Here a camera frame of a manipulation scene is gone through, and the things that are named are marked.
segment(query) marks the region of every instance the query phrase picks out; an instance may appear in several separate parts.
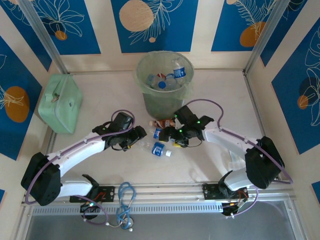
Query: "green lunch box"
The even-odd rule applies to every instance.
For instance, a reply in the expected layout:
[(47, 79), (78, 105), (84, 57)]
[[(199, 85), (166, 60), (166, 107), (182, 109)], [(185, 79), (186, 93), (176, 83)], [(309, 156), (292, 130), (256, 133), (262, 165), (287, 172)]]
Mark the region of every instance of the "green lunch box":
[(57, 134), (72, 134), (77, 125), (83, 94), (73, 76), (53, 74), (42, 95), (38, 112)]

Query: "table surface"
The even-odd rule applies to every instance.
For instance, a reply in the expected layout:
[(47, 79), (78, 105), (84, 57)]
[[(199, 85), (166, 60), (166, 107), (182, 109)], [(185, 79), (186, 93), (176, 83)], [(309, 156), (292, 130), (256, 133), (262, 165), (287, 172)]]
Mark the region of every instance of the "table surface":
[[(54, 151), (81, 140), (119, 109), (133, 112), (136, 126), (148, 133), (152, 118), (131, 72), (79, 74), (74, 80), (83, 92), (76, 130), (74, 134), (58, 134)], [(214, 100), (224, 108), (222, 126), (248, 137), (262, 136), (241, 71), (196, 70), (193, 93), (185, 103), (199, 98)], [(217, 120), (221, 114), (208, 102), (195, 102), (189, 107), (198, 117), (207, 115)], [(149, 134), (145, 139), (153, 141), (153, 136)], [(209, 142), (194, 148), (176, 148), (170, 143), (166, 146), (172, 150), (171, 157), (149, 154), (137, 144), (126, 152), (107, 149), (79, 163), (65, 176), (88, 174), (100, 184), (191, 183), (216, 182), (229, 170), (230, 152), (222, 146)]]

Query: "purple cable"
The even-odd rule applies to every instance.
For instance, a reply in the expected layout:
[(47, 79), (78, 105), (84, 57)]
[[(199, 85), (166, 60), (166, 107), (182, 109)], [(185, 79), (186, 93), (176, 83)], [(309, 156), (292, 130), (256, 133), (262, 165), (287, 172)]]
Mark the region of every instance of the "purple cable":
[(105, 225), (106, 225), (106, 223), (108, 222), (108, 219), (109, 219), (108, 213), (107, 213), (107, 211), (106, 211), (99, 203), (97, 203), (97, 202), (95, 202), (95, 201), (93, 201), (93, 200), (91, 200), (90, 198), (87, 198), (87, 197), (85, 197), (85, 196), (75, 195), (75, 197), (80, 198), (80, 199), (83, 199), (83, 200), (86, 200), (86, 201), (88, 201), (88, 202), (91, 202), (91, 203), (95, 204), (97, 207), (99, 207), (99, 208), (101, 209), (101, 211), (104, 212), (105, 221), (104, 221), (104, 222), (100, 222), (100, 223), (96, 223), (96, 222), (88, 221), (88, 220), (86, 219), (86, 216), (85, 216), (86, 211), (84, 211), (84, 213), (83, 213), (83, 219), (86, 219), (86, 222), (87, 222), (88, 224), (95, 225), (95, 226), (105, 226)]
[[(224, 116), (224, 113), (225, 113), (225, 112), (224, 112), (224, 109), (222, 108), (222, 106), (221, 106), (219, 103), (217, 103), (217, 102), (215, 102), (215, 101), (212, 101), (212, 100), (209, 100), (209, 99), (200, 98), (200, 99), (192, 100), (192, 101), (188, 102), (186, 105), (189, 105), (189, 104), (191, 104), (191, 103), (193, 103), (193, 102), (197, 102), (197, 101), (205, 101), (205, 102), (213, 103), (214, 105), (218, 106), (218, 107), (220, 108), (220, 110), (221, 110), (221, 115), (220, 115), (220, 117), (219, 117), (219, 119), (218, 119), (218, 121), (217, 121), (218, 128), (219, 128), (222, 132), (224, 132), (224, 133), (226, 133), (226, 134), (229, 134), (229, 135), (231, 135), (231, 136), (233, 136), (233, 137), (235, 137), (235, 138), (237, 138), (237, 139), (240, 139), (240, 140), (242, 140), (242, 141), (245, 142), (246, 139), (245, 139), (244, 137), (239, 136), (239, 135), (237, 135), (237, 134), (235, 134), (235, 133), (233, 133), (233, 132), (230, 132), (230, 131), (227, 131), (227, 130), (221, 128), (220, 121), (221, 121), (222, 117)], [(294, 183), (294, 181), (293, 181), (292, 178), (290, 177), (289, 173), (287, 173), (287, 171), (286, 171), (269, 153), (267, 153), (267, 152), (266, 152), (265, 150), (263, 150), (260, 146), (254, 144), (253, 142), (251, 142), (251, 141), (249, 141), (249, 140), (248, 140), (247, 142), (248, 142), (250, 145), (254, 146), (256, 149), (258, 149), (260, 152), (262, 152), (264, 155), (266, 155), (266, 156), (283, 172), (283, 174), (284, 174), (284, 175), (288, 178), (288, 180), (289, 180), (289, 182), (287, 182), (287, 181), (279, 181), (279, 180), (274, 180), (274, 182), (282, 183), (282, 184), (293, 184), (293, 183)]]
[(255, 188), (255, 191), (256, 191), (256, 196), (255, 196), (255, 199), (254, 199), (254, 201), (252, 202), (252, 204), (251, 204), (247, 209), (245, 209), (245, 210), (243, 210), (243, 211), (241, 211), (241, 212), (238, 212), (238, 213), (234, 214), (233, 216), (227, 216), (226, 218), (232, 218), (232, 217), (238, 216), (238, 215), (240, 215), (240, 214), (243, 214), (243, 213), (245, 213), (246, 211), (248, 211), (249, 209), (251, 209), (251, 208), (256, 204), (256, 202), (257, 202), (257, 200), (258, 200), (258, 196), (259, 196), (259, 190), (258, 190), (258, 188), (257, 188), (255, 185), (252, 185), (252, 187), (254, 187), (254, 188)]
[[(88, 144), (90, 141), (93, 141), (93, 140), (96, 140), (96, 139), (101, 139), (101, 138), (103, 138), (103, 137), (108, 137), (108, 136), (112, 136), (112, 135), (123, 134), (123, 133), (126, 133), (126, 132), (130, 131), (130, 130), (134, 127), (135, 122), (136, 122), (135, 115), (134, 115), (132, 112), (128, 111), (128, 110), (121, 109), (121, 110), (115, 111), (115, 112), (112, 114), (112, 116), (111, 116), (111, 121), (113, 120), (114, 115), (115, 115), (116, 113), (119, 113), (119, 112), (127, 112), (127, 113), (129, 113), (129, 114), (132, 116), (133, 121), (132, 121), (131, 126), (130, 126), (128, 129), (125, 129), (125, 130), (122, 130), (122, 131), (118, 131), (118, 132), (111, 132), (111, 133), (103, 134), (103, 135), (100, 135), (100, 136), (94, 136), (94, 137), (92, 137), (92, 138), (87, 139), (87, 142), (86, 142), (86, 143), (85, 143), (84, 141), (81, 141), (81, 142), (77, 143), (76, 145), (74, 145), (74, 146), (72, 146), (72, 147), (64, 150), (63, 152), (61, 152), (60, 157), (62, 157), (63, 155), (71, 152), (72, 150), (74, 150), (74, 149), (76, 149), (76, 148), (78, 148), (78, 147), (80, 147), (80, 146), (82, 146), (82, 145)], [(48, 162), (36, 173), (36, 175), (35, 175), (34, 178), (32, 179), (32, 181), (31, 181), (31, 183), (30, 183), (30, 185), (29, 185), (29, 187), (28, 187), (28, 190), (26, 191), (26, 194), (25, 194), (24, 201), (25, 201), (26, 204), (31, 205), (31, 204), (35, 204), (35, 203), (37, 202), (37, 201), (29, 201), (29, 195), (30, 195), (31, 189), (34, 187), (35, 182), (37, 181), (37, 179), (39, 178), (39, 176), (41, 175), (41, 173), (42, 173), (50, 164), (52, 164), (54, 161), (56, 161), (58, 158), (59, 158), (58, 156), (55, 156), (54, 158), (52, 158), (50, 161), (48, 161)]]

